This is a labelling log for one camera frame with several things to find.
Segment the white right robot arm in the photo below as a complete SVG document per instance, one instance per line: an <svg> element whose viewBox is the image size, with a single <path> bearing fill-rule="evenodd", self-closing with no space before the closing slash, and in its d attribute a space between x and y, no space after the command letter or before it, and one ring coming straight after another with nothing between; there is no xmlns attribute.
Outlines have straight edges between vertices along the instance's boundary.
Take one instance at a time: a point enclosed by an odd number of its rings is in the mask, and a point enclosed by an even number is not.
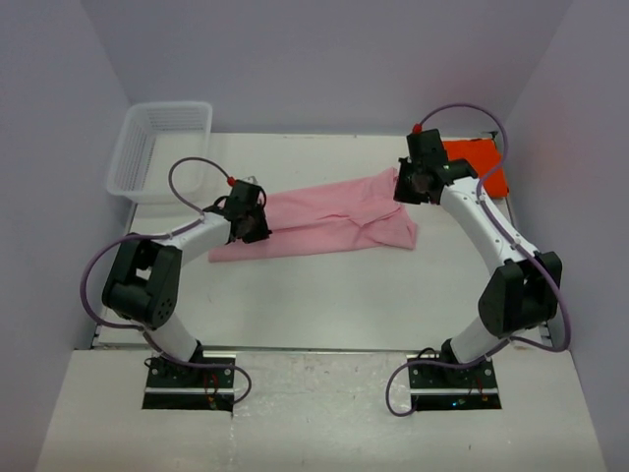
<svg viewBox="0 0 629 472"><path fill-rule="evenodd" d="M446 384L459 386L473 375L473 362L556 316L562 261L518 234L473 166L465 159L448 158L436 129L414 127L407 145L409 155L399 161L395 201L442 207L464 230L489 274L477 317L442 345L439 376Z"/></svg>

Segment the pink t shirt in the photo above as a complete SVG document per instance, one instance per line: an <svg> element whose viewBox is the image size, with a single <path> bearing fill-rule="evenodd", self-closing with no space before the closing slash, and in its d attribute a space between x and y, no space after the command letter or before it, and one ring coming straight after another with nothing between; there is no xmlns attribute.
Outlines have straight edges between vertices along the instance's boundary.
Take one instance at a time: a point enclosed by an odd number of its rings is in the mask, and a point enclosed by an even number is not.
<svg viewBox="0 0 629 472"><path fill-rule="evenodd" d="M394 201L397 171L272 194L268 239L211 250L211 263L350 252L376 247L416 249L418 225Z"/></svg>

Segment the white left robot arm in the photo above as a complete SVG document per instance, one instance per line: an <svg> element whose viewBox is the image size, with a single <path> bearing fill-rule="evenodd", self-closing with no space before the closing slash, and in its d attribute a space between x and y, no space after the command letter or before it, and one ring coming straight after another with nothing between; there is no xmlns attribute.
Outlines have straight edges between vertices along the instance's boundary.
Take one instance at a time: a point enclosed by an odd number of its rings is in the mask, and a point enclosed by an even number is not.
<svg viewBox="0 0 629 472"><path fill-rule="evenodd" d="M161 235L132 233L118 244L102 302L171 362L169 374L183 386L202 379L204 362L200 342L176 314L182 268L212 249L268 239L265 204L261 186L235 180L229 195L190 223Z"/></svg>

